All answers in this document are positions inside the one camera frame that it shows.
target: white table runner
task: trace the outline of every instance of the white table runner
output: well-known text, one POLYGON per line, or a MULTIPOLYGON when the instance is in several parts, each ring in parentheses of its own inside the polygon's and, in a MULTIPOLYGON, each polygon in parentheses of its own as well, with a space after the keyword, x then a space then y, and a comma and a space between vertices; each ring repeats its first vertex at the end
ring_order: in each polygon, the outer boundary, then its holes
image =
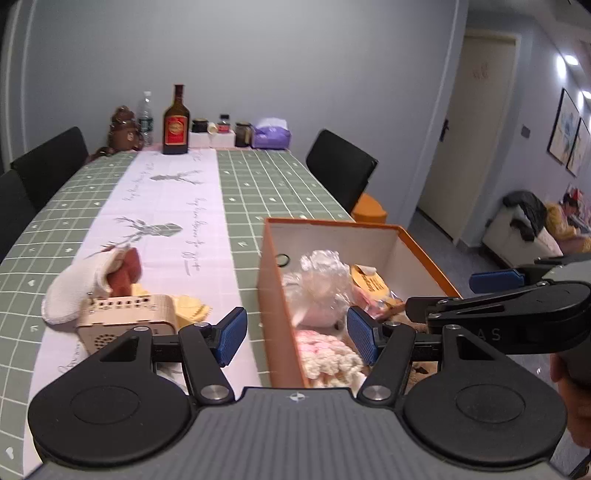
MULTIPOLYGON (((217 323, 241 305, 228 227, 224 214, 215 150, 186 155, 144 151, 102 207, 74 262, 104 245, 130 242, 142 264, 140 282, 151 293, 190 295, 212 307, 207 318, 217 323)), ((232 363, 223 369, 236 397, 247 385, 260 386, 248 337, 232 363)), ((47 329, 29 393, 39 390, 87 356, 77 335, 47 329)), ((183 382, 181 374, 173 374, 183 382)), ((40 460, 27 429, 24 473, 40 460)))

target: metal screw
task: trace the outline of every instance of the metal screw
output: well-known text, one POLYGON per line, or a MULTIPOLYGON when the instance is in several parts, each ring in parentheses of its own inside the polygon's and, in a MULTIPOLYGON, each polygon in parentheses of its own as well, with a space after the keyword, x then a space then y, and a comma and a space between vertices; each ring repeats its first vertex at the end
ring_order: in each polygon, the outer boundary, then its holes
POLYGON ((230 391, 223 385, 207 385, 201 389, 201 395, 208 400, 222 400, 230 391))
POLYGON ((390 398, 392 391, 383 385, 372 385, 363 389, 363 396, 370 400, 382 401, 390 398))

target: red label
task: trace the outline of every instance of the red label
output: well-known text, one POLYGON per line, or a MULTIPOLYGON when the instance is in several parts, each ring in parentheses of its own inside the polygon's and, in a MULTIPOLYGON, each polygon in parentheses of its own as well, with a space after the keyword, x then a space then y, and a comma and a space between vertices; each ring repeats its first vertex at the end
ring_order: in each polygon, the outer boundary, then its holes
POLYGON ((184 145, 187 143, 187 117, 168 116, 164 122, 164 143, 166 145, 184 145))

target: water bottle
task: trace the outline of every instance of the water bottle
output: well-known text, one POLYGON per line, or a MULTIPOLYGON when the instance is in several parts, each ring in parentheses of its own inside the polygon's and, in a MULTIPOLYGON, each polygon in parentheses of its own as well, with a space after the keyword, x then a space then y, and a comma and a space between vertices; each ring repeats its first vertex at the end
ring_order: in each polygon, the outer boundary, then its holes
POLYGON ((152 129, 154 128, 154 118, 152 117, 152 107, 150 106, 150 96, 152 92, 144 92, 144 100, 139 106, 138 121, 139 127, 144 136, 144 145, 151 145, 153 142, 152 129))

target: liquor bottle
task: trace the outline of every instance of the liquor bottle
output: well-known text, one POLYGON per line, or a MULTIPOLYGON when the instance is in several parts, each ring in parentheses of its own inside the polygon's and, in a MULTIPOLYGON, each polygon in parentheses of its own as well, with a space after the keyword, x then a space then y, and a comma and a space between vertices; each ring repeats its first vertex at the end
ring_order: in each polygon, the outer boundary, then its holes
POLYGON ((174 103, 164 112, 162 153, 179 155, 189 150, 189 110, 183 105, 184 85, 174 86, 174 103))

